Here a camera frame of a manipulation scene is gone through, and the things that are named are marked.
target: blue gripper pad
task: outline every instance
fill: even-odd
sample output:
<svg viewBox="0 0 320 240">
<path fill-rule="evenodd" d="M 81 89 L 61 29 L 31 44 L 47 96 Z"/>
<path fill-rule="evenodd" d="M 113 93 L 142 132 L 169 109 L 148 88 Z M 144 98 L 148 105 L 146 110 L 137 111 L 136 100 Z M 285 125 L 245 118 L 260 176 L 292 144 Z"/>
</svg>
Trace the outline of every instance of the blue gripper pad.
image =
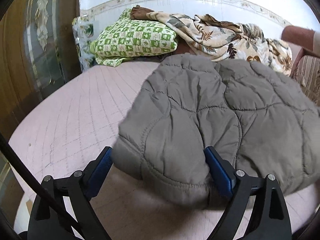
<svg viewBox="0 0 320 240">
<path fill-rule="evenodd" d="M 88 187 L 85 191 L 85 195 L 88 199 L 96 197 L 102 187 L 104 180 L 107 177 L 108 172 L 112 166 L 111 160 L 111 151 L 112 148 L 110 147 L 105 155 L 102 157 L 101 161 L 93 171 L 91 177 L 88 180 Z"/>
<path fill-rule="evenodd" d="M 231 199 L 236 184 L 235 169 L 212 146 L 204 149 L 204 156 L 219 195 Z"/>
</svg>

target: mattress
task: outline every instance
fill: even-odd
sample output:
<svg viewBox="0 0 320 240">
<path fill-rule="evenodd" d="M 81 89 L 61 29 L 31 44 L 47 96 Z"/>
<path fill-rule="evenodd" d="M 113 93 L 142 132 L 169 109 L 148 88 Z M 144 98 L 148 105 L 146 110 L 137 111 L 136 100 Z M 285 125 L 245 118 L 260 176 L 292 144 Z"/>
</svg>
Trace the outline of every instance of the mattress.
<svg viewBox="0 0 320 240">
<path fill-rule="evenodd" d="M 13 133 L 11 147 L 39 182 L 48 174 L 57 179 L 82 170 L 105 146 L 113 145 L 118 123 L 157 66 L 158 62 L 132 61 L 117 68 L 92 67 L 39 104 Z M 34 201 L 36 194 L 15 174 Z M 292 231 L 314 213 L 319 196 L 320 188 L 313 184 L 285 198 Z M 115 240 L 206 239 L 222 215 L 168 203 L 115 167 L 91 204 Z M 68 199 L 66 207 L 72 214 Z M 243 235 L 250 214 L 247 210 L 236 238 Z"/>
</svg>

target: black cable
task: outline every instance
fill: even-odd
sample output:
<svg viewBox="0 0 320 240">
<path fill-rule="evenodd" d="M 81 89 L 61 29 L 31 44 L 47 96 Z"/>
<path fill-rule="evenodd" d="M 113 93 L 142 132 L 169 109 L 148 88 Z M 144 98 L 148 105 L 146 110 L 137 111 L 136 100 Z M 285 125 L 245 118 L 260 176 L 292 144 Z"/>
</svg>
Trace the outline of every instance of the black cable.
<svg viewBox="0 0 320 240">
<path fill-rule="evenodd" d="M 67 212 L 65 211 L 55 200 L 53 197 L 49 195 L 49 193 L 40 185 L 40 183 L 36 180 L 36 178 L 31 174 L 28 168 L 23 164 L 20 158 L 16 155 L 11 146 L 4 139 L 3 135 L 0 133 L 0 151 L 7 158 L 9 163 L 15 168 L 17 173 L 24 179 L 24 181 L 33 189 L 33 191 L 39 195 L 43 200 L 47 202 L 47 204 L 55 211 L 57 214 L 64 217 L 67 221 L 69 221 L 70 225 L 78 231 L 79 234 L 81 232 L 81 226 L 79 223 Z"/>
</svg>

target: gray quilted jacket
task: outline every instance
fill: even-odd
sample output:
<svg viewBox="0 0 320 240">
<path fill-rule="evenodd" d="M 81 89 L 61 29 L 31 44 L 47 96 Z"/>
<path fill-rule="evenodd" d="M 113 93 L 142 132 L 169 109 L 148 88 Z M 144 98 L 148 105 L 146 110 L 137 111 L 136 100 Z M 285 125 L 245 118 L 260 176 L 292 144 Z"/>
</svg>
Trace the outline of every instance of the gray quilted jacket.
<svg viewBox="0 0 320 240">
<path fill-rule="evenodd" d="M 112 158 L 164 198 L 219 206 L 203 150 L 236 169 L 276 176 L 284 194 L 320 175 L 320 110 L 299 85 L 258 62 L 165 59 L 145 80 L 119 126 Z"/>
</svg>

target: floral blanket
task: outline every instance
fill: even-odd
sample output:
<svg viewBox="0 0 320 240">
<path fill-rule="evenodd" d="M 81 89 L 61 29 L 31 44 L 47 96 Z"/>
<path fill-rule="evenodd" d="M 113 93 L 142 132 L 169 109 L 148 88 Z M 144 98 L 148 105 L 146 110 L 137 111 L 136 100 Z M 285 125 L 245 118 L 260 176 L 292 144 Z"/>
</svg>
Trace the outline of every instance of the floral blanket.
<svg viewBox="0 0 320 240">
<path fill-rule="evenodd" d="M 282 40 L 265 39 L 262 30 L 255 24 L 219 22 L 209 14 L 195 15 L 147 12 L 149 20 L 156 20 L 174 30 L 191 49 L 212 61 L 239 58 L 259 61 L 277 72 L 289 75 L 292 52 Z"/>
</svg>

